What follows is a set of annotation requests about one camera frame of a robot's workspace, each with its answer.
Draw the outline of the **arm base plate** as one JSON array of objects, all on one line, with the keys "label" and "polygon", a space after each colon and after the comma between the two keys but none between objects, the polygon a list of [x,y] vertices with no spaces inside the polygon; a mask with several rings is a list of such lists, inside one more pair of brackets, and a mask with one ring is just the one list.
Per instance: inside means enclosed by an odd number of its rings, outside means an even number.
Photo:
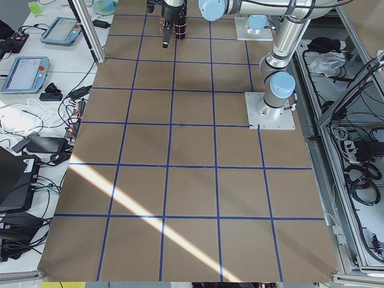
[{"label": "arm base plate", "polygon": [[236,17],[235,28],[237,40],[242,41],[272,41],[272,29],[266,15],[250,15]]},{"label": "arm base plate", "polygon": [[271,108],[264,102],[264,92],[246,92],[248,126],[261,130],[294,130],[295,122],[288,99],[283,107]]}]

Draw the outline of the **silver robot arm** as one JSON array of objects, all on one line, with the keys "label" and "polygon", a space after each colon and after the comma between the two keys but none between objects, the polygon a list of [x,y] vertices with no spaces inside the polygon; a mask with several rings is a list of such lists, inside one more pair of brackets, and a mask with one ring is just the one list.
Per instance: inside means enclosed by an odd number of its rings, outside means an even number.
[{"label": "silver robot arm", "polygon": [[[296,7],[296,1],[289,4],[273,4],[262,1],[198,1],[199,10],[208,21],[216,21],[224,14],[236,14],[240,12],[241,5],[245,2],[271,8],[285,8],[288,11]],[[168,48],[173,27],[184,26],[187,15],[187,1],[147,1],[147,12],[153,12],[154,6],[161,6],[163,18],[163,48]]]},{"label": "silver robot arm", "polygon": [[257,111],[267,120],[275,120],[295,89],[295,79],[286,67],[289,64],[311,20],[324,16],[338,5],[338,1],[261,1],[269,16],[284,20],[270,52],[260,63],[266,92],[257,104]]}]

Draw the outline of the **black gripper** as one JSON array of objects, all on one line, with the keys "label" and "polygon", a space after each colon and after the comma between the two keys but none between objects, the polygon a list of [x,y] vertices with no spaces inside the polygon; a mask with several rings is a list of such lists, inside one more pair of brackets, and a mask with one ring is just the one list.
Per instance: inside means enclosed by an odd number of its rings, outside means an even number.
[{"label": "black gripper", "polygon": [[165,19],[163,27],[163,48],[168,48],[169,46],[173,33],[173,22],[178,20],[184,5],[184,0],[164,0],[162,2],[161,16]]}]

